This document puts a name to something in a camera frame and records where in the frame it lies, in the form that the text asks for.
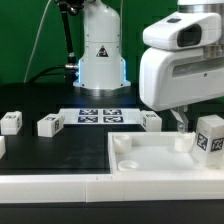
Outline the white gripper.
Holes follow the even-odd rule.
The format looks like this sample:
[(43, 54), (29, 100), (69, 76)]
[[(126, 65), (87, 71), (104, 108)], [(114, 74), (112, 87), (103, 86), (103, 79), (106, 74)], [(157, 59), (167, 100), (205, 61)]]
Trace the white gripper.
[(188, 104), (224, 96), (224, 51), (205, 52), (221, 34), (217, 13), (175, 12), (143, 31), (149, 48), (140, 62), (140, 98), (155, 111), (172, 108), (181, 133), (188, 132)]

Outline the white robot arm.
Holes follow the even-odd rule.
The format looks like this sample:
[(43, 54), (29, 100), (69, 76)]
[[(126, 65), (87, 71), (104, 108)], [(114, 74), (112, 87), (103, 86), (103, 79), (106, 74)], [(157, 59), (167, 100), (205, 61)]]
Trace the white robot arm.
[[(224, 96), (224, 0), (178, 0), (178, 10), (144, 29), (139, 95), (154, 111), (170, 109), (180, 132), (187, 106)], [(74, 85), (112, 95), (130, 85), (120, 53), (120, 18), (101, 0), (86, 0), (84, 55)]]

